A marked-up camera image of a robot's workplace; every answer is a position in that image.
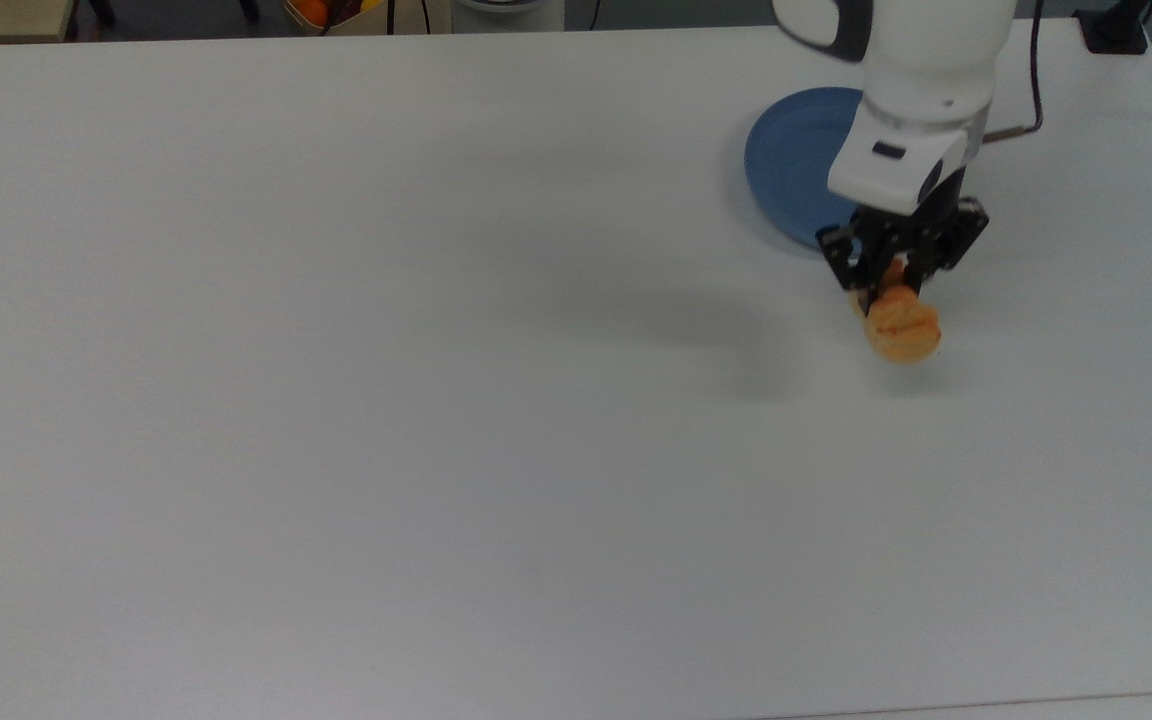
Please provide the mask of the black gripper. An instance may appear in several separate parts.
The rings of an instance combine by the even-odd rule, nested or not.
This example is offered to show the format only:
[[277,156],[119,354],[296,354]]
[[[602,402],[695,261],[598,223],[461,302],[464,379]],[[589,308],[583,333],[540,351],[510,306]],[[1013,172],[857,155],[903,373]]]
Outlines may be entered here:
[[920,296],[938,272],[952,272],[986,232],[980,200],[963,194],[967,172],[955,170],[910,217],[861,205],[847,223],[817,232],[823,258],[842,290],[852,291],[852,311],[867,316],[890,287],[892,262],[904,262],[901,286]]

